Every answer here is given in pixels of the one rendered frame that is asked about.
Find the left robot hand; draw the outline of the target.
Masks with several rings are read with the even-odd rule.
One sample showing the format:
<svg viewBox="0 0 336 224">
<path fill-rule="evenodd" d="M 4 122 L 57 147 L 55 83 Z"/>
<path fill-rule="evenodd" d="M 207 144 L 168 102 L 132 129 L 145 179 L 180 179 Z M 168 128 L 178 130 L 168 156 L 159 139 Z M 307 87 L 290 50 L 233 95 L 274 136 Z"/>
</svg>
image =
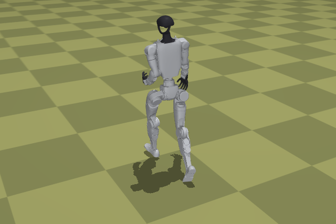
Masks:
<svg viewBox="0 0 336 224">
<path fill-rule="evenodd" d="M 143 79 L 143 80 L 146 80 L 146 79 L 147 79 L 148 75 L 145 76 L 146 74 L 147 74 L 147 73 L 142 72 L 142 79 Z"/>
</svg>

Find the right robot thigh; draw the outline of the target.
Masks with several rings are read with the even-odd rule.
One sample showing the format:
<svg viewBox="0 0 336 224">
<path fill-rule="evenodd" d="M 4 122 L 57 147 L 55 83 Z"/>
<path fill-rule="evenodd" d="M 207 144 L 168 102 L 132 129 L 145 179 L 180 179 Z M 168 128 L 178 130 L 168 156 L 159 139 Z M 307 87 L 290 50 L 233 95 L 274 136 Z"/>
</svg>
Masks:
<svg viewBox="0 0 336 224">
<path fill-rule="evenodd" d="M 173 100 L 174 119 L 176 126 L 176 136 L 178 138 L 186 138 L 187 130 L 185 128 L 185 113 L 188 100 L 188 92 L 179 88 L 178 98 Z"/>
</svg>

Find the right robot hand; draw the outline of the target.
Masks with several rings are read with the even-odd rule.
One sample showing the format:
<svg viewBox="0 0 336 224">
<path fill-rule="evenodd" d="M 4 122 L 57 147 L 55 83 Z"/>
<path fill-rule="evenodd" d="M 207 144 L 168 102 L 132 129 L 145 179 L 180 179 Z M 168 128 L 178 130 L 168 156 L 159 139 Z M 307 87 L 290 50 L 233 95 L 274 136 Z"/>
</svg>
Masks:
<svg viewBox="0 0 336 224">
<path fill-rule="evenodd" d="M 185 90 L 186 90 L 187 87 L 188 87 L 188 80 L 187 80 L 187 79 L 188 79 L 188 75 L 185 77 L 185 79 L 183 79 L 183 78 L 180 77 L 180 78 L 177 80 L 177 82 L 179 82 L 179 81 L 181 80 L 181 83 L 180 83 L 180 85 L 182 84 L 181 88 L 182 88 L 183 85 L 184 85 L 184 88 L 186 87 Z M 178 87 L 180 87 L 180 85 L 179 85 Z M 181 89 L 181 88 L 180 88 L 180 89 Z M 184 88 L 183 88 L 183 89 L 184 89 Z"/>
</svg>

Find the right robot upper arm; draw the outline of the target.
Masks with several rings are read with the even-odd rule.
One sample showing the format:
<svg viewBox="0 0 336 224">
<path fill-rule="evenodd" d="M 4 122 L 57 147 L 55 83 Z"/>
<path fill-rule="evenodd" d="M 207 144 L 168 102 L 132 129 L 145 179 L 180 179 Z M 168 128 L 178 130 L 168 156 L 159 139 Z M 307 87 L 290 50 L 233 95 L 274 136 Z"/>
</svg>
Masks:
<svg viewBox="0 0 336 224">
<path fill-rule="evenodd" d="M 178 38 L 182 44 L 182 65 L 188 64 L 189 42 L 185 38 Z"/>
</svg>

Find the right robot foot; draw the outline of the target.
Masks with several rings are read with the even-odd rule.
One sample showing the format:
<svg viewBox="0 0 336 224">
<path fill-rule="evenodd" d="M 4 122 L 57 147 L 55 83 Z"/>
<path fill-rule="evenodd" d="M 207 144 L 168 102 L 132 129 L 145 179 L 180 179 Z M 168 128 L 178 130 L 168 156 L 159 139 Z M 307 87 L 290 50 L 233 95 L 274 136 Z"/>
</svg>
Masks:
<svg viewBox="0 0 336 224">
<path fill-rule="evenodd" d="M 186 173 L 185 173 L 185 176 L 184 176 L 182 182 L 191 182 L 195 172 L 196 172 L 195 167 L 194 166 L 189 166 Z"/>
</svg>

